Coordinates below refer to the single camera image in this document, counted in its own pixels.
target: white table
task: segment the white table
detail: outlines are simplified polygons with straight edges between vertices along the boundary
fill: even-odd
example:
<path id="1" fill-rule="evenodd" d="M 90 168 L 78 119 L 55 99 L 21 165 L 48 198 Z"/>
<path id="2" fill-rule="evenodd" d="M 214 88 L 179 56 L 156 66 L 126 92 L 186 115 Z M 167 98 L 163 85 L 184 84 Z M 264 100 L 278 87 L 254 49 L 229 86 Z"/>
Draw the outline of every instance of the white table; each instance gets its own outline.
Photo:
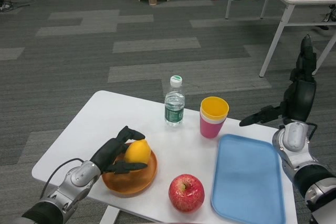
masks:
<path id="1" fill-rule="evenodd" d="M 261 125 L 239 127 L 239 121 L 227 119 L 220 135 L 231 133 L 271 143 L 276 129 Z M 158 160 L 158 173 L 149 188 L 136 197 L 118 198 L 100 178 L 89 197 L 126 212 L 160 222 L 231 223 L 218 216 L 211 207 L 211 191 L 217 155 L 217 139 L 209 140 L 199 133 L 199 112 L 185 110 L 181 127 L 171 128 L 164 122 L 164 105 L 99 91 L 81 109 L 73 121 L 56 139 L 34 166 L 34 178 L 46 181 L 61 163 L 79 157 L 90 159 L 107 140 L 125 126 L 145 134 Z M 51 180 L 59 185 L 65 173 L 78 166 L 70 163 Z M 168 197 L 173 178 L 189 173 L 198 177 L 205 188 L 203 206 L 193 214 L 175 210 Z M 290 180 L 281 170 L 287 223 L 296 224 L 296 210 Z"/>
<path id="2" fill-rule="evenodd" d="M 264 7 L 262 8 L 260 18 L 264 17 L 268 1 L 269 0 L 265 0 Z M 272 58 L 272 55 L 274 53 L 275 47 L 277 46 L 277 43 L 280 39 L 280 36 L 281 36 L 282 31 L 284 30 L 285 26 L 322 26 L 322 25 L 323 26 L 334 26 L 334 25 L 336 25 L 336 22 L 319 22 L 319 23 L 317 23 L 317 22 L 313 22 L 313 23 L 289 23 L 288 22 L 289 19 L 290 19 L 290 16 L 292 15 L 294 7 L 296 5 L 328 5 L 328 4 L 336 4 L 336 0 L 281 0 L 281 1 L 286 4 L 286 9 L 284 11 L 284 14 L 282 15 L 280 24 L 278 26 L 278 29 L 277 29 L 275 35 L 274 35 L 274 39 L 273 39 L 272 44 L 271 44 L 271 46 L 268 50 L 268 53 L 267 53 L 267 56 L 265 58 L 264 64 L 261 68 L 261 71 L 260 71 L 260 74 L 259 74 L 260 77 L 263 77 L 265 75 L 268 64 L 271 61 L 271 58 Z M 226 14 L 225 14 L 226 19 L 229 18 L 231 2 L 232 2 L 232 0 L 228 0 Z M 328 42 L 326 48 L 322 52 L 320 58 L 318 59 L 317 66 L 316 66 L 316 71 L 313 74 L 316 74 L 317 70 L 319 69 L 319 67 L 323 63 L 324 59 L 326 58 L 327 54 L 330 52 L 330 50 L 333 47 L 333 45 L 335 44 L 335 42 L 336 42 L 336 32 L 334 33 L 334 35 L 332 36 L 332 38 Z"/>

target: plastic tray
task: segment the plastic tray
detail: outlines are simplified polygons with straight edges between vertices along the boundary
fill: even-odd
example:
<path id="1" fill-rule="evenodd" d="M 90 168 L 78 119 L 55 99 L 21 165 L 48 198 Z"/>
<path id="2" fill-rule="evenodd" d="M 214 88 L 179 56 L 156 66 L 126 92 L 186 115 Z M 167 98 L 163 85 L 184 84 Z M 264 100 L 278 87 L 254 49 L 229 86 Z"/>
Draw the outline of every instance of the plastic tray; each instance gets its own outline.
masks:
<path id="1" fill-rule="evenodd" d="M 242 223 L 285 223 L 278 154 L 269 143 L 224 135 L 219 140 L 211 203 Z"/>

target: plastic bottle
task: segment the plastic bottle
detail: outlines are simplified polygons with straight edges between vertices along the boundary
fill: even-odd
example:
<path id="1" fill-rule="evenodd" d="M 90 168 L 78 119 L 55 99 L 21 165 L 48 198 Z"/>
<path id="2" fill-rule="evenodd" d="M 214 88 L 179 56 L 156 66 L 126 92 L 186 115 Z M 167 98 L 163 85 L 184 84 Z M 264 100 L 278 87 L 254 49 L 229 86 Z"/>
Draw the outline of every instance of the plastic bottle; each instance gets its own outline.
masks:
<path id="1" fill-rule="evenodd" d="M 182 92 L 182 77 L 172 76 L 170 78 L 170 90 L 164 99 L 164 118 L 170 126 L 178 126 L 183 121 L 185 97 Z"/>

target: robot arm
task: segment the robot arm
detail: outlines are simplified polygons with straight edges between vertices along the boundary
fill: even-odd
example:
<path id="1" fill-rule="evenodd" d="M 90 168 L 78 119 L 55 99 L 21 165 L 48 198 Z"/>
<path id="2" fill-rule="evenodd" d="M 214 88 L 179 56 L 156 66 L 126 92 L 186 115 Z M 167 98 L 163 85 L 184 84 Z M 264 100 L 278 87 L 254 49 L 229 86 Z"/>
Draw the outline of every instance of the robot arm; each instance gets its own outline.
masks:
<path id="1" fill-rule="evenodd" d="M 282 116 L 283 124 L 272 139 L 281 157 L 282 168 L 312 212 L 310 222 L 332 224 L 336 220 L 336 177 L 310 154 L 309 144 L 317 125 L 305 123 L 316 92 L 312 76 L 315 68 L 316 54 L 307 35 L 302 40 L 296 68 L 290 75 L 292 84 L 285 91 L 280 106 L 262 108 L 239 125 L 266 123 Z M 308 134 L 310 125 L 315 129 Z"/>
<path id="2" fill-rule="evenodd" d="M 64 181 L 48 196 L 25 212 L 14 224 L 63 224 L 76 211 L 79 202 L 91 191 L 92 186 L 104 172 L 116 174 L 128 173 L 147 167 L 142 163 L 114 162 L 115 158 L 125 152 L 129 139 L 141 140 L 145 136 L 135 130 L 124 127 L 116 138 L 108 140 L 89 161 L 68 171 Z"/>

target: gray carpet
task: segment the gray carpet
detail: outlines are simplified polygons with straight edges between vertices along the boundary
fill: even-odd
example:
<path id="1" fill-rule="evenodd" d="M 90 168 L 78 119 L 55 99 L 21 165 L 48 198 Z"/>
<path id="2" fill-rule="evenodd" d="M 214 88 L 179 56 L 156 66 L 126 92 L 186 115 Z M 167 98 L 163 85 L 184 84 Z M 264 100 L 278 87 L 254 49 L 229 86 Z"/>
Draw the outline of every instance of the gray carpet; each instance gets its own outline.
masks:
<path id="1" fill-rule="evenodd" d="M 184 78 L 186 107 L 198 110 L 209 95 L 225 98 L 230 117 L 242 119 L 264 104 L 277 105 L 289 84 L 302 37 L 318 55 L 334 33 L 286 28 L 264 78 L 262 62 L 284 9 L 270 0 L 35 0 L 0 13 L 0 222 L 19 216 L 43 187 L 30 171 L 44 151 L 98 90 L 163 102 L 169 77 Z M 327 6 L 302 7 L 320 21 Z M 313 154 L 336 168 L 336 57 L 332 50 L 316 75 L 318 92 L 309 117 L 319 128 Z M 296 193 L 299 223 L 309 212 Z M 99 223 L 106 206 L 84 200 L 69 223 Z M 117 223 L 143 219 L 121 212 Z"/>

